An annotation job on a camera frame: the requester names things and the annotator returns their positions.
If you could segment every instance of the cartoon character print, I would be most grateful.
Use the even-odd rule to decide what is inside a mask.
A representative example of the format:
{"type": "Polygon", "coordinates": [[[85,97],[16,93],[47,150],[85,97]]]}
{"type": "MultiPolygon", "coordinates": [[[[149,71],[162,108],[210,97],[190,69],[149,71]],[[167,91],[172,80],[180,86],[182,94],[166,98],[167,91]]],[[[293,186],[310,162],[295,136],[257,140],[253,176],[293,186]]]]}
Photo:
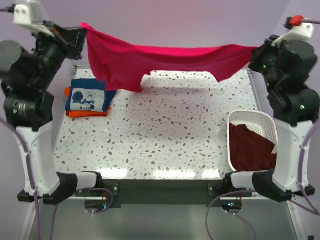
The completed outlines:
{"type": "Polygon", "coordinates": [[[94,100],[95,97],[96,97],[95,93],[87,92],[86,98],[84,98],[84,95],[82,94],[82,92],[77,91],[72,96],[72,102],[74,104],[81,104],[80,110],[92,111],[95,109],[95,102],[96,102],[94,100]]]}

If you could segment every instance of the blue towel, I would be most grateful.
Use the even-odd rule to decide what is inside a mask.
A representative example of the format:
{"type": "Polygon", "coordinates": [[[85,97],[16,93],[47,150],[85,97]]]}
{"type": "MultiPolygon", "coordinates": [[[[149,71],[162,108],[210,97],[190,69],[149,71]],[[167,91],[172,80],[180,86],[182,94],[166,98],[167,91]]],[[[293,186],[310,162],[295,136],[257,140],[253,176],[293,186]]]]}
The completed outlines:
{"type": "Polygon", "coordinates": [[[106,81],[73,79],[66,111],[94,111],[105,113],[117,91],[106,91],[106,81]]]}

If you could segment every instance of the maroon cloth in basket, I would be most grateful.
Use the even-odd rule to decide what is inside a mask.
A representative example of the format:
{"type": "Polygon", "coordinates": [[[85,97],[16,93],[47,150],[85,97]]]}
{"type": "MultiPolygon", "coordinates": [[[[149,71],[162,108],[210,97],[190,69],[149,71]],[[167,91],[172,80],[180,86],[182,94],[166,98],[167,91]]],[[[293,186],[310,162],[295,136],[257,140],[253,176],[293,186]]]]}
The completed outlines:
{"type": "Polygon", "coordinates": [[[276,167],[275,144],[249,130],[245,124],[230,123],[230,160],[237,171],[262,171],[276,167]]]}

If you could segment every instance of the orange towel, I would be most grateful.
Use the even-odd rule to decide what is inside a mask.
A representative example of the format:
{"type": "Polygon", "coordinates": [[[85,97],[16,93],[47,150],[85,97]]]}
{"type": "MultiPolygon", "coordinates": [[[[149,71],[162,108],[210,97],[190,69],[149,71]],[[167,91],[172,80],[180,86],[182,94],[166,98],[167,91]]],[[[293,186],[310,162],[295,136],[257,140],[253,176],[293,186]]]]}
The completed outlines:
{"type": "MultiPolygon", "coordinates": [[[[70,94],[70,87],[67,87],[64,90],[64,94],[69,97],[70,94]]],[[[106,112],[100,111],[66,111],[65,115],[69,118],[81,118],[81,117],[106,117],[109,114],[110,107],[106,112]]]]}

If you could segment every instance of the purple wall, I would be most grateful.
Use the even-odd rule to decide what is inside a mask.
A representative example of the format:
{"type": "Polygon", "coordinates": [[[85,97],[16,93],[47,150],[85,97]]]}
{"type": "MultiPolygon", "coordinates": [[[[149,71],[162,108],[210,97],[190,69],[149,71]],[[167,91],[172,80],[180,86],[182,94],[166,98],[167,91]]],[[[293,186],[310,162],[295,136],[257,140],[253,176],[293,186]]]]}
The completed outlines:
{"type": "MultiPolygon", "coordinates": [[[[62,26],[87,22],[122,40],[166,47],[258,46],[290,0],[43,0],[62,26]]],[[[89,66],[87,51],[81,64],[89,66]]]]}
{"type": "MultiPolygon", "coordinates": [[[[285,32],[283,28],[283,24],[287,17],[294,15],[302,15],[309,19],[320,19],[319,14],[319,0],[292,0],[284,12],[281,21],[276,27],[274,34],[281,35],[285,32]]],[[[314,34],[313,38],[310,40],[310,44],[312,44],[315,48],[315,51],[320,58],[320,25],[314,26],[314,34]]],[[[310,88],[316,90],[320,93],[320,61],[318,60],[318,64],[315,66],[313,71],[310,73],[310,78],[307,81],[307,84],[310,88]]],[[[315,133],[310,146],[310,154],[309,154],[309,164],[308,164],[308,176],[309,182],[316,189],[315,195],[311,197],[315,206],[320,208],[320,129],[315,133]]],[[[301,203],[306,203],[304,199],[299,200],[301,203]]],[[[309,212],[304,210],[300,210],[300,216],[302,218],[303,227],[308,235],[314,235],[316,239],[320,238],[320,228],[319,221],[320,218],[318,216],[314,216],[309,212]]]]}
{"type": "MultiPolygon", "coordinates": [[[[0,7],[9,6],[11,0],[2,0],[0,7]]],[[[44,11],[44,16],[48,20],[48,14],[44,11]]],[[[21,27],[13,25],[13,15],[0,13],[0,42],[3,40],[15,40],[30,51],[35,46],[35,39],[31,34],[21,27]]],[[[66,98],[63,96],[64,88],[72,79],[72,64],[67,61],[56,78],[52,82],[49,91],[56,96],[53,107],[54,134],[53,140],[57,138],[58,131],[64,114],[66,98]]],[[[0,116],[5,118],[3,102],[5,96],[0,91],[0,116]]],[[[23,223],[29,207],[28,203],[18,202],[17,194],[25,186],[25,175],[20,156],[18,144],[13,134],[4,126],[0,125],[0,235],[1,239],[19,239],[23,223]]]]}

